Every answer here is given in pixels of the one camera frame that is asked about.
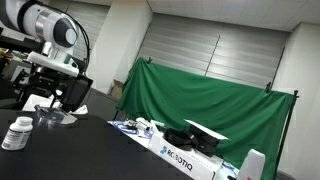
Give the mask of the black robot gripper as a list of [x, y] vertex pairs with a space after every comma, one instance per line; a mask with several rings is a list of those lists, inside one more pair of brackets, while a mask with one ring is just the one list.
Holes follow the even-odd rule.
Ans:
[[19, 93], [18, 100], [27, 100], [31, 94], [62, 99], [67, 88], [77, 80], [76, 77], [64, 75], [59, 72], [51, 74], [21, 70], [13, 81], [13, 88]]

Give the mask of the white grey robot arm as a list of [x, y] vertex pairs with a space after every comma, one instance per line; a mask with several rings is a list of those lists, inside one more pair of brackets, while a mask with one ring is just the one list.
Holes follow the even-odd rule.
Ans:
[[85, 73], [73, 59], [83, 28], [72, 16], [53, 11], [38, 0], [1, 0], [0, 8], [1, 22], [6, 27], [50, 45], [48, 55], [32, 51], [28, 61], [74, 78]]

